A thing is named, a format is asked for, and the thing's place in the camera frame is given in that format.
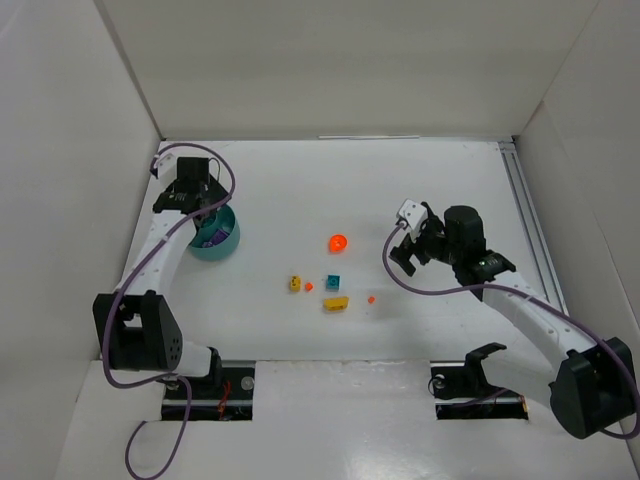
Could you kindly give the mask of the teal square lego brick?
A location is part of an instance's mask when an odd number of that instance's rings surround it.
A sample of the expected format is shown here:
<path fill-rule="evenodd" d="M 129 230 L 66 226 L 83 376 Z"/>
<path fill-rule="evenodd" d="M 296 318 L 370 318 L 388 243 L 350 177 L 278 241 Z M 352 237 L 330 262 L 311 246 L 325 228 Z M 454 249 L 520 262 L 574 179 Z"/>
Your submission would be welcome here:
<path fill-rule="evenodd" d="M 341 286 L 341 277 L 336 274 L 329 274 L 326 277 L 325 288 L 328 291 L 339 291 Z"/>

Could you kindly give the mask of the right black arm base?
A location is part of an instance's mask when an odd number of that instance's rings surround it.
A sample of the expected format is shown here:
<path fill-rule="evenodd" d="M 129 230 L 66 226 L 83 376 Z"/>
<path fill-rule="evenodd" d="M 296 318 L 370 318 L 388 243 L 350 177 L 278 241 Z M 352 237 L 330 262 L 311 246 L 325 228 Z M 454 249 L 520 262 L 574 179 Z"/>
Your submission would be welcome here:
<path fill-rule="evenodd" d="M 523 396 L 486 379 L 482 362 L 505 349 L 492 342 L 468 352 L 463 360 L 430 363 L 427 388 L 438 420 L 529 420 Z"/>

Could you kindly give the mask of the orange round lego piece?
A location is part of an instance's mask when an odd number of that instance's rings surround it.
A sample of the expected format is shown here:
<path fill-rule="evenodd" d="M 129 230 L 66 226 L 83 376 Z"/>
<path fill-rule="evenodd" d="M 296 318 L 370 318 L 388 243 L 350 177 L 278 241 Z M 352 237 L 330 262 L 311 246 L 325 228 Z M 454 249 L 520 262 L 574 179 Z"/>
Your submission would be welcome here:
<path fill-rule="evenodd" d="M 342 234 L 334 234 L 329 238 L 328 250 L 331 254 L 339 254 L 346 250 L 348 238 Z"/>

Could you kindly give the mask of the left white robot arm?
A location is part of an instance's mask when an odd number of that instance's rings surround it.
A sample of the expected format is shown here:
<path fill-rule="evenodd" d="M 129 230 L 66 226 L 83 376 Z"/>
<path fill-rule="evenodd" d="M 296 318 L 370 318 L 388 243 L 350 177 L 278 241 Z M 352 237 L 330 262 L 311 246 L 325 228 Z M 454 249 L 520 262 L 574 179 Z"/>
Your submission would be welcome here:
<path fill-rule="evenodd" d="M 213 347 L 185 340 L 168 303 L 179 263 L 197 234 L 232 198 L 210 165 L 226 168 L 216 152 L 182 156 L 173 167 L 152 167 L 161 192 L 152 205 L 151 224 L 133 268 L 111 293 L 96 296 L 92 312 L 101 344 L 103 371 L 116 388 L 116 370 L 148 371 L 153 381 L 171 377 L 221 386 L 222 362 Z"/>

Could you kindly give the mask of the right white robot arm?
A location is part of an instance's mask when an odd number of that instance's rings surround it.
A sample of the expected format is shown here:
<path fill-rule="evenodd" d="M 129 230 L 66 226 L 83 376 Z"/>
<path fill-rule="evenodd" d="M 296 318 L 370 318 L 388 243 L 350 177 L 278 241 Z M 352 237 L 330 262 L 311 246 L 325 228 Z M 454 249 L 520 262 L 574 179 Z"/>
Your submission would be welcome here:
<path fill-rule="evenodd" d="M 486 245 L 476 209 L 456 205 L 438 217 L 431 207 L 407 199 L 394 230 L 405 234 L 397 246 L 385 243 L 386 269 L 398 265 L 414 275 L 431 261 L 449 266 L 458 282 L 449 294 L 472 293 L 508 320 L 548 363 L 537 373 L 509 361 L 488 362 L 493 344 L 469 353 L 481 388 L 506 388 L 548 408 L 571 436 L 611 436 L 610 426 L 639 415 L 639 389 L 630 348 L 619 338 L 602 339 L 546 302 L 504 255 Z"/>

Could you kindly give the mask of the yellow curved lego brick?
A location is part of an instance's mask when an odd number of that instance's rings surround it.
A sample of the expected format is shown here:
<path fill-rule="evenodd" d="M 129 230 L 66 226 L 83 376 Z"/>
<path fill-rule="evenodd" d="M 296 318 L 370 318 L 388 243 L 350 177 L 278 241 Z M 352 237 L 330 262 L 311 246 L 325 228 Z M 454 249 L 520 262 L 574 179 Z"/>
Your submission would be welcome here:
<path fill-rule="evenodd" d="M 346 296 L 325 298 L 323 300 L 323 309 L 327 312 L 341 312 L 346 310 L 348 306 L 349 298 Z"/>

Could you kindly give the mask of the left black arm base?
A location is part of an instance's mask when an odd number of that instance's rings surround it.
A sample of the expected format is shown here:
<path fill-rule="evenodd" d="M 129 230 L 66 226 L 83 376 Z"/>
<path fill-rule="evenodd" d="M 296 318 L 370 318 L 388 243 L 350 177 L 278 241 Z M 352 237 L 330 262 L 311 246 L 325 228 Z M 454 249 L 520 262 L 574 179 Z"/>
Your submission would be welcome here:
<path fill-rule="evenodd" d="M 178 379 L 165 381 L 161 419 L 179 420 L 189 410 L 190 421 L 250 421 L 253 416 L 253 393 L 256 364 L 251 361 L 222 360 L 213 347 L 185 342 L 176 373 Z"/>

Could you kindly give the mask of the purple curved lego brick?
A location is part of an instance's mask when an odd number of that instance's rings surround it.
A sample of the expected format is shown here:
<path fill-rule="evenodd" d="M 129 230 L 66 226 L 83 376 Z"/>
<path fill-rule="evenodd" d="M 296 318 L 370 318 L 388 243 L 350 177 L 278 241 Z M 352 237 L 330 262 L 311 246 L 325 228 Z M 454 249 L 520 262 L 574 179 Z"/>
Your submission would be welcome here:
<path fill-rule="evenodd" d="M 229 237 L 229 233 L 223 229 L 217 229 L 213 236 L 209 239 L 212 245 L 218 245 Z"/>

